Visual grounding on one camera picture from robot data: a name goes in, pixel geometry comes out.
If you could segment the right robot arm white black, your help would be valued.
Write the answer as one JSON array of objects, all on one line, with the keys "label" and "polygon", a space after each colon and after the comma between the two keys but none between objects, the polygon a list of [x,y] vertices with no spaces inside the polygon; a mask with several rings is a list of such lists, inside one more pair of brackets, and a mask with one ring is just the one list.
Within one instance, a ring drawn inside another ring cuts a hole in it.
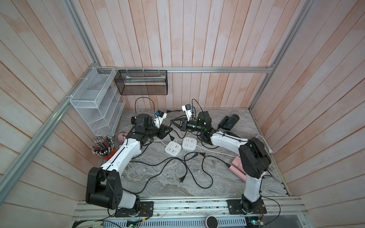
[{"label": "right robot arm white black", "polygon": [[171,120],[171,124],[184,132],[189,130],[199,133],[200,138],[207,144],[238,154],[246,173],[246,187],[241,197],[241,213],[252,214],[256,208],[263,205],[262,180],[271,164],[271,158],[262,141],[256,137],[239,138],[214,129],[207,111],[200,112],[197,120],[179,117]]}]

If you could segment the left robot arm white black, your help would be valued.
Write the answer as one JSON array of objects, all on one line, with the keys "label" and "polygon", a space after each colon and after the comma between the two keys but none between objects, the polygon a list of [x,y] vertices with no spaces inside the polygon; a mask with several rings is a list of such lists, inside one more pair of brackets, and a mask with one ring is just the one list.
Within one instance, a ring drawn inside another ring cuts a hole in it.
[{"label": "left robot arm white black", "polygon": [[86,203],[107,209],[139,212],[140,199],[133,193],[123,190],[121,174],[135,156],[142,153],[148,139],[164,139],[172,128],[164,125],[167,114],[158,110],[155,117],[148,114],[133,116],[132,129],[117,152],[101,167],[93,167],[87,177]]}]

